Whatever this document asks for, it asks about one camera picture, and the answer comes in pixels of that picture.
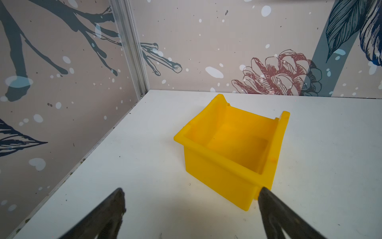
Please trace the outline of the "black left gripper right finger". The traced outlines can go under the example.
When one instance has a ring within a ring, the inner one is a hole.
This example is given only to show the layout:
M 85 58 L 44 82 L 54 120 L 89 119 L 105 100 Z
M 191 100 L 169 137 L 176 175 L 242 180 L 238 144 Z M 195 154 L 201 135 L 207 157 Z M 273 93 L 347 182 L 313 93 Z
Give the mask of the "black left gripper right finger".
M 267 238 L 325 239 L 268 188 L 261 189 L 258 203 Z

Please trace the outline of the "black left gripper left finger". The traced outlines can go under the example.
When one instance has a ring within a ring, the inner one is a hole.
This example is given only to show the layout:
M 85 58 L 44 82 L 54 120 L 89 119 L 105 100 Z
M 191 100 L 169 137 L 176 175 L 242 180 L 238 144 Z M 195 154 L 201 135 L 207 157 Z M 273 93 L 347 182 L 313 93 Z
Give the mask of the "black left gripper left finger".
M 125 194 L 117 188 L 61 239 L 116 239 L 125 213 Z

